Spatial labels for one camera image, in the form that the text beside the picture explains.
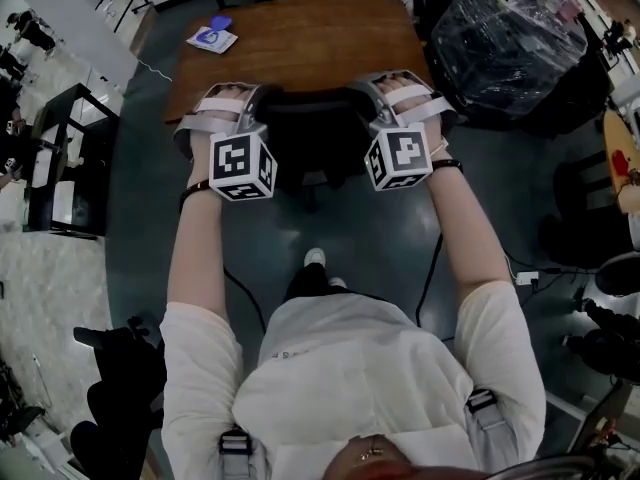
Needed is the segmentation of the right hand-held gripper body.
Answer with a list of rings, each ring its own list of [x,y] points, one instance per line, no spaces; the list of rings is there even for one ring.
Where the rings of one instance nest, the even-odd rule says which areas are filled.
[[[385,96],[375,83],[394,74],[413,78],[423,87],[405,87]],[[350,83],[349,88],[369,100],[368,105],[358,105],[358,113],[371,136],[364,163],[374,189],[381,192],[409,188],[431,175],[432,158],[422,119],[442,113],[442,133],[447,141],[458,114],[446,97],[411,71],[373,73]],[[429,93],[433,93],[433,99],[413,109],[416,117],[410,117],[410,112],[395,114],[393,105],[397,101]]]

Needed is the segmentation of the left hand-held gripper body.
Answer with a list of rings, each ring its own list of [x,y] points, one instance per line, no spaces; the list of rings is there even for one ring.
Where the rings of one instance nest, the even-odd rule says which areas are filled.
[[[214,132],[213,120],[185,114],[173,139],[181,153],[193,159],[191,134],[199,132],[210,140],[206,185],[229,201],[269,199],[273,196],[278,163],[267,147],[268,127],[258,118],[262,100],[276,90],[274,85],[242,84],[252,89],[234,132]]]

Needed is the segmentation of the black office chair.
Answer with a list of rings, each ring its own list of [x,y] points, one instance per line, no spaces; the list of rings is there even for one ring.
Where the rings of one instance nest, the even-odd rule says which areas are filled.
[[[93,419],[74,426],[72,452],[89,480],[139,480],[151,433],[162,426],[167,379],[164,343],[139,316],[111,330],[76,327],[74,340],[94,352],[100,380],[87,390]]]
[[[267,127],[266,144],[278,162],[275,187],[314,212],[318,187],[337,190],[366,173],[375,117],[370,97],[352,88],[271,89],[257,104],[256,119]]]

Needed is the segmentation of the person's right forearm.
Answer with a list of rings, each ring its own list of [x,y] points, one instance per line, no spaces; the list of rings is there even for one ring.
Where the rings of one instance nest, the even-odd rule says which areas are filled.
[[[464,174],[438,170],[428,177],[427,187],[460,297],[487,283],[509,282],[503,248]]]

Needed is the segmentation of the person's left forearm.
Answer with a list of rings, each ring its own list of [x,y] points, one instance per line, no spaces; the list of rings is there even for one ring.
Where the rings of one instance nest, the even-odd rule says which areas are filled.
[[[227,319],[222,249],[222,200],[212,190],[186,198],[169,270],[167,301]]]

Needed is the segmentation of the person's left hand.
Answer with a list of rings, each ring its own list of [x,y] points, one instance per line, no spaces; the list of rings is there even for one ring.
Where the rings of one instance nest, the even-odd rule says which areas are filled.
[[[216,84],[203,96],[193,112],[212,119],[214,132],[234,132],[251,92],[250,87],[242,84]]]

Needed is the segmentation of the person's right hand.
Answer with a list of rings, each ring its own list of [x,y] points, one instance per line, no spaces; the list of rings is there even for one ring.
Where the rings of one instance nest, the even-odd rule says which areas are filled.
[[[375,83],[379,91],[387,96],[391,92],[402,90],[405,87],[419,86],[422,83],[416,82],[413,78],[400,76],[399,74],[388,75]],[[410,112],[410,117],[416,117],[417,113],[414,108],[424,106],[433,99],[433,93],[420,94],[399,100],[393,105],[396,115],[402,116]],[[451,159],[451,155],[447,152],[447,141],[442,133],[442,113],[434,114],[428,118],[423,118],[429,153],[433,160]]]

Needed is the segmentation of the blue and white pouch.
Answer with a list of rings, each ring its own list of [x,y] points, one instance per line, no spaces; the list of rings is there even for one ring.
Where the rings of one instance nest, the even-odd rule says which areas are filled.
[[[231,48],[238,37],[230,32],[232,18],[216,15],[207,26],[200,27],[186,42],[195,48],[216,54],[223,54]]]

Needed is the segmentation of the wooden desk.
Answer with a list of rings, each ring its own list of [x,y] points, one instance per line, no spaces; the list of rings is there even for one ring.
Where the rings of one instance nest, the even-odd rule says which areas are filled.
[[[216,83],[334,89],[367,74],[409,70],[432,80],[421,41],[396,0],[278,0],[231,9],[237,39],[222,54],[180,48],[164,121],[177,123]]]

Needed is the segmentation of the person's black trousers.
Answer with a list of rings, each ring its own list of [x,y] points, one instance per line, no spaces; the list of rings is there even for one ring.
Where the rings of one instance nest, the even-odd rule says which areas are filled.
[[[300,297],[323,297],[335,294],[350,293],[342,286],[329,284],[325,267],[320,263],[310,263],[300,269],[290,282],[284,301]]]

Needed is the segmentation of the plastic-wrapped black equipment pallet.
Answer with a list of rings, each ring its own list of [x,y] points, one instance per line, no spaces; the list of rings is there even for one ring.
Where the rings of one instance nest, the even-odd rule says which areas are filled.
[[[555,137],[605,107],[599,44],[575,0],[450,0],[432,77],[469,126]]]

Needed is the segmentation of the black metal rack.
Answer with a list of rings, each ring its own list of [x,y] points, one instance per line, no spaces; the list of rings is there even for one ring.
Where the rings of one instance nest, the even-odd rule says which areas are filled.
[[[47,146],[28,163],[22,230],[95,240],[105,235],[112,155],[119,116],[78,83],[38,112],[32,135]],[[70,131],[81,134],[84,159],[72,180],[71,218],[54,215],[55,191],[69,160]]]

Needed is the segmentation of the round wooden table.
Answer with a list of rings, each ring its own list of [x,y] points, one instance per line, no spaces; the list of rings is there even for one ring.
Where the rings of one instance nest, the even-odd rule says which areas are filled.
[[[616,203],[624,214],[640,212],[640,151],[623,119],[614,111],[603,116],[603,136],[606,165],[616,195]],[[629,160],[629,176],[619,177],[611,163],[615,150],[622,150]]]

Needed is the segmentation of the person's white shirt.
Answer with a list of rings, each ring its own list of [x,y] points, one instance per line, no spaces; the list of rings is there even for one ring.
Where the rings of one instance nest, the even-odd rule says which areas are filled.
[[[257,480],[321,480],[354,437],[412,462],[497,472],[535,456],[546,397],[514,287],[462,302],[452,346],[396,306],[355,293],[300,297],[273,314],[257,367],[216,314],[169,303],[163,444],[175,480],[223,480],[221,435],[253,441]]]

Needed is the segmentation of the dark work table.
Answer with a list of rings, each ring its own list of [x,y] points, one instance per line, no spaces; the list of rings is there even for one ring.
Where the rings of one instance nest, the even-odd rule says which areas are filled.
[[[604,449],[622,443],[617,434],[617,424],[632,393],[632,386],[617,381],[610,392],[586,414],[574,436],[568,451],[570,453],[588,453],[592,449]]]

